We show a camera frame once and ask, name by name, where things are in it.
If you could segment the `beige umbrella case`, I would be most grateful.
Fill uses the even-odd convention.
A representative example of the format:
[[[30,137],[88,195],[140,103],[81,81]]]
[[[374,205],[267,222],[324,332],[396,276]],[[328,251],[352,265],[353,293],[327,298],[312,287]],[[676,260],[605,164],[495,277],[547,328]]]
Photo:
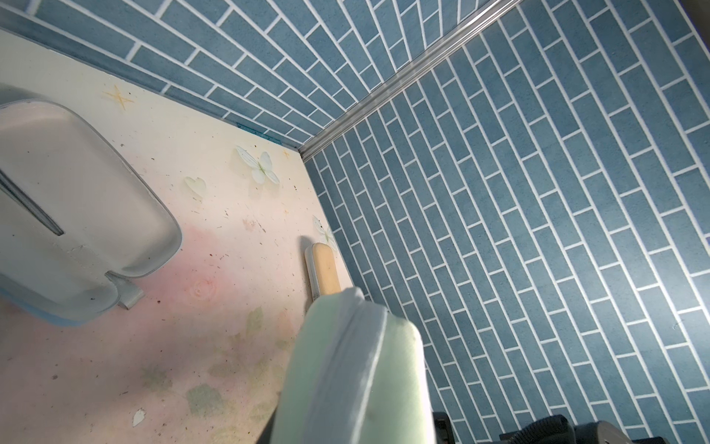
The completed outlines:
[[[314,302],[322,296],[342,292],[336,258],[330,246],[316,242],[306,248],[304,256]]]

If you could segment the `mint green umbrella case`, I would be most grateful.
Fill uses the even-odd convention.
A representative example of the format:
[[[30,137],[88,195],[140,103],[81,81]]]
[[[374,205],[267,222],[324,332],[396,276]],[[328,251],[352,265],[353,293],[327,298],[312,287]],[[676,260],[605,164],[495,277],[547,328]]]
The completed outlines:
[[[419,329],[358,288],[317,299],[288,364],[272,443],[434,443]]]

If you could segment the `blue umbrella case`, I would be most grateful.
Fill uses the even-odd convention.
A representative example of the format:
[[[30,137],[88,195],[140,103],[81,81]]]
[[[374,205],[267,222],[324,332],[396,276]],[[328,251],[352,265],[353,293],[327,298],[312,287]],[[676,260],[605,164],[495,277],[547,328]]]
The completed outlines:
[[[1,88],[1,294],[77,326],[143,296],[182,244],[179,223],[80,115]]]

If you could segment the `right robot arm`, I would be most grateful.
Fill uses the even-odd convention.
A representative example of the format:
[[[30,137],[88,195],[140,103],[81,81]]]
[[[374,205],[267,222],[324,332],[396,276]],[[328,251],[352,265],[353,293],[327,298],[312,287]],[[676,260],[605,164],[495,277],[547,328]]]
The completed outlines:
[[[556,414],[537,420],[522,430],[501,434],[498,443],[669,444],[669,441],[662,437],[632,440],[612,423],[599,421],[573,425],[565,416]]]

